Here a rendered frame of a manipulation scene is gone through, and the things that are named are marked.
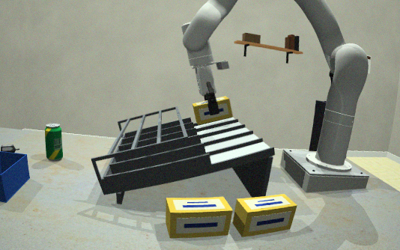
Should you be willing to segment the yellow butter carton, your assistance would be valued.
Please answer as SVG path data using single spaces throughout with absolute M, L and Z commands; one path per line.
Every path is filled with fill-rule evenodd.
M 233 117 L 229 98 L 220 97 L 216 101 L 219 108 L 219 114 L 217 115 L 210 115 L 208 101 L 193 103 L 193 110 L 194 113 L 196 111 L 195 117 L 197 117 L 196 122 L 198 125 Z
M 233 225 L 242 237 L 291 229 L 297 205 L 285 194 L 237 199 Z
M 166 198 L 169 238 L 228 235 L 232 211 L 224 197 Z

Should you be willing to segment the green drink can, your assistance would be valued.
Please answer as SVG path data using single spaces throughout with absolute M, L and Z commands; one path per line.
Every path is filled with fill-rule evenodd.
M 45 129 L 46 158 L 57 162 L 63 158 L 60 124 L 47 124 Z

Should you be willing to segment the blue open bin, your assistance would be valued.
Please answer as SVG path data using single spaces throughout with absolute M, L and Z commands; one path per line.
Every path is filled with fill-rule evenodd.
M 29 179 L 25 154 L 0 151 L 0 202 L 7 203 Z

